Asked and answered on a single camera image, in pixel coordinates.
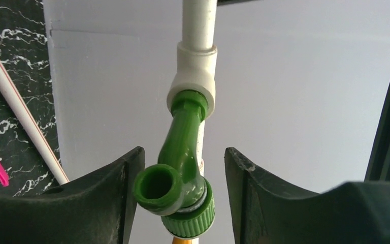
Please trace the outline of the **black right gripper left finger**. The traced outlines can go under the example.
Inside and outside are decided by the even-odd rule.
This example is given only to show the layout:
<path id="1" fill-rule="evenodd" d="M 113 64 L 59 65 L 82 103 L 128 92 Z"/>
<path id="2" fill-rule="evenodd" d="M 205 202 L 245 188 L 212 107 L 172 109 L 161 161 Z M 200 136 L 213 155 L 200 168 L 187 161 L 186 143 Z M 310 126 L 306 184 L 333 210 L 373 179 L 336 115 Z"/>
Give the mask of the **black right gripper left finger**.
<path id="1" fill-rule="evenodd" d="M 41 195 L 0 194 L 0 243 L 128 243 L 137 208 L 132 188 L 144 167 L 138 146 Z"/>

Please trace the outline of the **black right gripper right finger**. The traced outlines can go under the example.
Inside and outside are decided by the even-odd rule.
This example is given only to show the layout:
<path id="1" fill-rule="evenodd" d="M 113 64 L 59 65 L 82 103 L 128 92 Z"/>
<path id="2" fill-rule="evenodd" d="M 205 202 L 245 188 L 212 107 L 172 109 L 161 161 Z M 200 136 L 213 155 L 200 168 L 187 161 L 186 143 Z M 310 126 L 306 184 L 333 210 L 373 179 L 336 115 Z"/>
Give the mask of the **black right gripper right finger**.
<path id="1" fill-rule="evenodd" d="M 390 243 L 390 181 L 316 193 L 233 147 L 224 153 L 235 243 Z"/>

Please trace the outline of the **green plastic faucet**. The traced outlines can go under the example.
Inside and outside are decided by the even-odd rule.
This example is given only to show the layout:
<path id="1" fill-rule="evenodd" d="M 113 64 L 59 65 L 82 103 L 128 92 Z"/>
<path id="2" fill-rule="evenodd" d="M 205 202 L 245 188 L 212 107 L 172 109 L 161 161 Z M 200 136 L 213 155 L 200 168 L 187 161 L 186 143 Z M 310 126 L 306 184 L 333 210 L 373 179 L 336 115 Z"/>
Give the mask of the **green plastic faucet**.
<path id="1" fill-rule="evenodd" d="M 207 110 L 206 98 L 197 91 L 174 96 L 173 120 L 157 164 L 140 172 L 133 187 L 138 204 L 160 216 L 165 228 L 180 239 L 200 237 L 215 219 L 212 187 L 197 161 L 199 127 Z"/>

